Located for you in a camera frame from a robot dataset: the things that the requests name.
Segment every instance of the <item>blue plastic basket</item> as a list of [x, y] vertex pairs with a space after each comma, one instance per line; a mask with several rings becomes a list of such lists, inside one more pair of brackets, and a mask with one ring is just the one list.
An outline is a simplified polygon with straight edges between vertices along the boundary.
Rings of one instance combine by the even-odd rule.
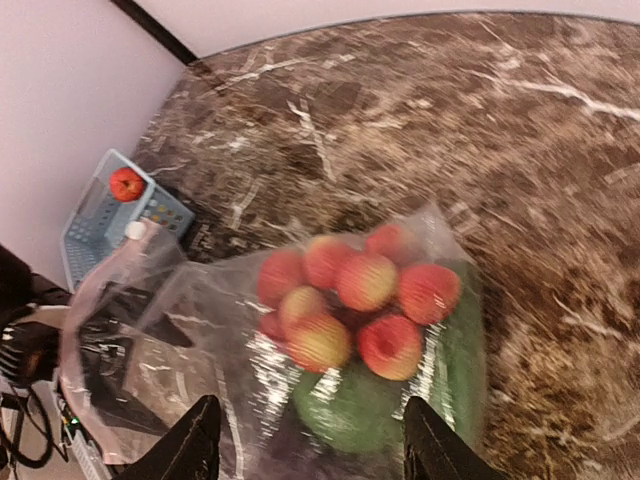
[[[123, 167], [135, 170], [147, 184], [142, 197], [135, 202], [122, 203], [111, 194], [109, 179]], [[181, 238], [195, 215], [135, 163], [118, 151], [109, 150], [64, 230], [62, 256], [71, 291], [120, 246], [129, 222], [141, 217], [159, 223]]]

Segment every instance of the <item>apple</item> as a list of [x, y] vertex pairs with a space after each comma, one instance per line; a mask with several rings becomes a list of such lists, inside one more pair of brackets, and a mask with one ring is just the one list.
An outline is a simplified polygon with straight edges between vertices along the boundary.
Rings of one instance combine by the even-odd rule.
[[125, 167], [113, 172], [109, 179], [109, 187], [116, 200], [127, 203], [138, 200], [147, 184], [132, 168]]

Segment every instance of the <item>white bottle cap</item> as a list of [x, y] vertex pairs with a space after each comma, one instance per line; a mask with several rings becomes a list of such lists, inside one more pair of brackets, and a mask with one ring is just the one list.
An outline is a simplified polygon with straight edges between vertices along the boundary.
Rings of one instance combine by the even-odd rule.
[[129, 222], [125, 235], [129, 240], [141, 240], [147, 232], [147, 227], [142, 222]]

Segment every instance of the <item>clear plastic bag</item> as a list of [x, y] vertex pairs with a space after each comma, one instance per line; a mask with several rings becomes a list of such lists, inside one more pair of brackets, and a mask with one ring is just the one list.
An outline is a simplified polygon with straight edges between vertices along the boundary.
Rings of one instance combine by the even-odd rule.
[[477, 448], [475, 267], [435, 207], [389, 225], [202, 265], [148, 223], [81, 285], [62, 336], [65, 396], [105, 462], [140, 459], [206, 394], [223, 479], [399, 480], [412, 395]]

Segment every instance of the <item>marble countertop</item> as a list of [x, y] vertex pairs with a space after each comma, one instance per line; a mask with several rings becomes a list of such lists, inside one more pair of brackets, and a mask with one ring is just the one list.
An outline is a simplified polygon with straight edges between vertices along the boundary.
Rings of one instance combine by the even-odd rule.
[[640, 478], [640, 27], [433, 15], [187, 70], [134, 156], [210, 261], [435, 200], [486, 281], [483, 455]]

